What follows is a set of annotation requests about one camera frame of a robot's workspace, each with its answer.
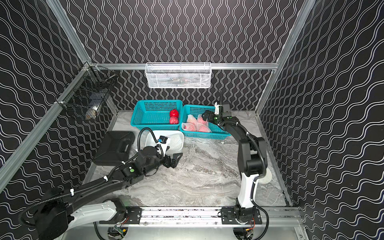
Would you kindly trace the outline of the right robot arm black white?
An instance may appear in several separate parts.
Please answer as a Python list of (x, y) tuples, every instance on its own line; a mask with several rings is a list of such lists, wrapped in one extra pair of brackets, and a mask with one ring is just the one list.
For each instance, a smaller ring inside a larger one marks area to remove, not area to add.
[[(232, 116), (230, 105), (215, 104), (215, 110), (202, 114), (204, 121), (214, 124), (229, 133), (238, 143), (238, 169), (241, 176), (241, 189), (234, 206), (235, 221), (240, 225), (251, 225), (248, 229), (237, 230), (239, 240), (261, 240), (270, 225), (268, 212), (255, 201), (258, 181), (267, 175), (266, 142), (257, 138), (244, 127), (237, 117)], [(266, 216), (264, 230), (255, 234), (256, 220)]]

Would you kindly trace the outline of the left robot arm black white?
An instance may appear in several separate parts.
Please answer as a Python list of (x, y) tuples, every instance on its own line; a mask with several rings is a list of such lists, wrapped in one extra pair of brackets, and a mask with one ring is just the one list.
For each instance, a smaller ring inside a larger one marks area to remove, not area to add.
[(35, 229), (39, 239), (53, 240), (69, 229), (70, 224), (75, 222), (75, 212), (86, 204), (153, 176), (161, 166), (175, 168), (183, 153), (168, 156), (169, 138), (156, 137), (150, 128), (143, 128), (138, 139), (144, 131), (149, 131), (155, 142), (153, 146), (138, 147), (136, 154), (125, 158), (107, 175), (95, 181), (69, 190), (51, 189), (41, 201), (26, 207), (19, 214), (19, 223)]

